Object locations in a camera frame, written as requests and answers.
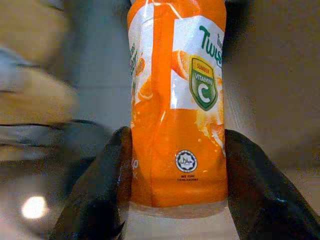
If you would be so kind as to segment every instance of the bottle bottom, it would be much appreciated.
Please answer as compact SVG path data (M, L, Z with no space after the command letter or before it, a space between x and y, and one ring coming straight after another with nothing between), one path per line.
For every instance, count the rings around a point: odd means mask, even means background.
M168 219L198 219L207 218L224 211L227 200L172 207L151 207L130 202L130 211L143 216L153 216Z

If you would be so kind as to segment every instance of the halal logo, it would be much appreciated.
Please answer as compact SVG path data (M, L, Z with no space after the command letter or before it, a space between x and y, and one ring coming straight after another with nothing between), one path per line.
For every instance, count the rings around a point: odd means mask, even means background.
M175 156L175 164L184 173L192 173L198 166L195 155L188 150L182 150Z

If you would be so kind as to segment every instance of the green shield logo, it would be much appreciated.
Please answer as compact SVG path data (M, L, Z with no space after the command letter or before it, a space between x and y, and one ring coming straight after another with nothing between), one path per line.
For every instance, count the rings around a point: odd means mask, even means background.
M199 107L209 111L218 99L214 69L196 56L191 58L190 63L190 91Z

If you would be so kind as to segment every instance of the beige wall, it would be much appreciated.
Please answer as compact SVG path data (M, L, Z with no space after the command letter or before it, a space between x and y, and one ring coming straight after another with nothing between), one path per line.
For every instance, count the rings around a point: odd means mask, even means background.
M237 113L240 129L255 134L280 166L314 166L312 151L319 155L320 144L320 1L255 2L234 45L237 54L224 66L226 87L233 87L228 95L249 96L231 99L234 105L245 102Z

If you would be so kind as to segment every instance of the orange label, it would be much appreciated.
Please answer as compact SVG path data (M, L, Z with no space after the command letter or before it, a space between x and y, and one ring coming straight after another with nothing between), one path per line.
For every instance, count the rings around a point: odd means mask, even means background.
M226 199L225 26L223 0L137 0L130 9L132 201Z

